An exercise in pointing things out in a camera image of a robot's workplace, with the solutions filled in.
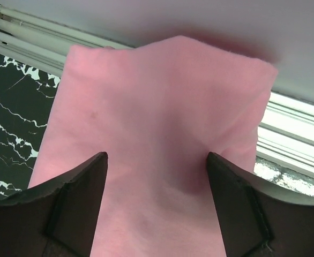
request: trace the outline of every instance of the pink cloth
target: pink cloth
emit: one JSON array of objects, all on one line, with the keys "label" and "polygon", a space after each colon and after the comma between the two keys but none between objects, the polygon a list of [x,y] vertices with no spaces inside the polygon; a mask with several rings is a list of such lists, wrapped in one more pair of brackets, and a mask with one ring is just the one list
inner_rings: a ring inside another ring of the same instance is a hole
[{"label": "pink cloth", "polygon": [[105,151],[92,256],[226,256],[205,160],[212,151],[253,171],[276,74],[183,36],[134,50],[74,46],[30,187]]}]

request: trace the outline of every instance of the pink towel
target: pink towel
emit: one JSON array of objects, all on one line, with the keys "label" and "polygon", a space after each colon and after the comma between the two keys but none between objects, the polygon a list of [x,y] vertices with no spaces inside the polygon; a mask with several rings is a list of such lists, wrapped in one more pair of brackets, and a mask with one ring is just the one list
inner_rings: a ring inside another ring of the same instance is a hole
[{"label": "pink towel", "polygon": [[226,256],[205,160],[212,151],[253,171],[276,74],[183,36],[134,50],[74,46],[30,187],[105,151],[92,256]]}]

